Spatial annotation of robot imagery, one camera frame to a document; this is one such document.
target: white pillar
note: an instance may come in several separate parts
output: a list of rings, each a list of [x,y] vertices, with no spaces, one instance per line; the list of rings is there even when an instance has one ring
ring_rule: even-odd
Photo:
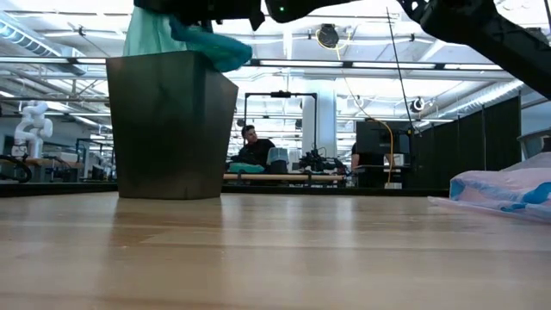
[[[302,80],[292,91],[317,93],[318,116],[314,118],[314,100],[302,99],[302,154],[313,149],[314,122],[317,123],[316,144],[320,154],[326,157],[337,156],[337,107],[332,80]]]

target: computer screen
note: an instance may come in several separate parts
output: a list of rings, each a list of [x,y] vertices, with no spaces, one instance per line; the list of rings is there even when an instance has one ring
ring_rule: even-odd
[[[393,152],[409,153],[409,136],[407,121],[387,121],[393,132]],[[388,154],[390,153],[390,133],[388,128],[379,121],[358,121],[356,123],[356,151],[358,153]]]

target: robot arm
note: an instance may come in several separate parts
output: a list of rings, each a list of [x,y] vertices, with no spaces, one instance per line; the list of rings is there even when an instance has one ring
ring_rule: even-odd
[[[291,22],[315,9],[358,0],[265,0],[271,18]],[[440,40],[472,47],[532,89],[551,99],[551,47],[501,16],[493,0],[397,0],[422,29]],[[174,14],[184,25],[246,19],[264,21],[261,0],[134,0],[134,5]]]
[[[508,21],[493,0],[398,0],[427,33],[464,44],[551,99],[551,47]]]

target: yellow cable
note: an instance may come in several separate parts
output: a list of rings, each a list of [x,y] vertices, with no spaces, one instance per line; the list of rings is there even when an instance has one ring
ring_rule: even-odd
[[[326,46],[323,46],[321,44],[321,42],[319,41],[319,29],[318,31],[316,31],[316,41],[318,42],[318,44],[325,48],[325,49],[328,49],[328,50],[334,50],[336,53],[337,53],[337,58],[338,60],[340,61],[341,60],[341,53],[339,52],[341,49],[343,49],[344,47],[348,46],[349,43],[350,43],[350,34],[348,34],[348,39],[346,40],[346,43],[344,43],[342,46],[335,46],[333,48],[329,48],[329,47],[326,47]],[[352,98],[354,98],[354,102],[356,103],[356,106],[358,108],[360,108],[360,110],[370,119],[374,120],[374,121],[378,121],[379,123],[381,123],[384,127],[387,128],[388,132],[390,133],[390,161],[388,163],[388,180],[387,180],[387,184],[390,184],[390,181],[391,181],[391,178],[392,178],[392,173],[393,173],[393,166],[394,166],[394,137],[393,137],[393,130],[390,128],[390,126],[388,126],[386,124],[386,122],[384,121],[379,121],[373,117],[371,117],[371,115],[369,115],[363,108],[362,108],[362,105],[358,102],[358,100],[356,99],[356,96],[354,95],[354,93],[352,92],[352,89],[350,87],[350,85],[348,84],[348,80],[346,79],[346,77],[344,77],[344,82],[346,83],[346,87],[348,88],[348,91],[350,92],[350,95],[352,96]]]

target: person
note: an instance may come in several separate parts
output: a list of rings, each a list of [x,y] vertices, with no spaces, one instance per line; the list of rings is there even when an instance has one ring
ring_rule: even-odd
[[[241,135],[247,144],[239,151],[239,155],[251,156],[257,164],[266,167],[269,149],[276,146],[269,139],[259,139],[252,125],[243,127]]]

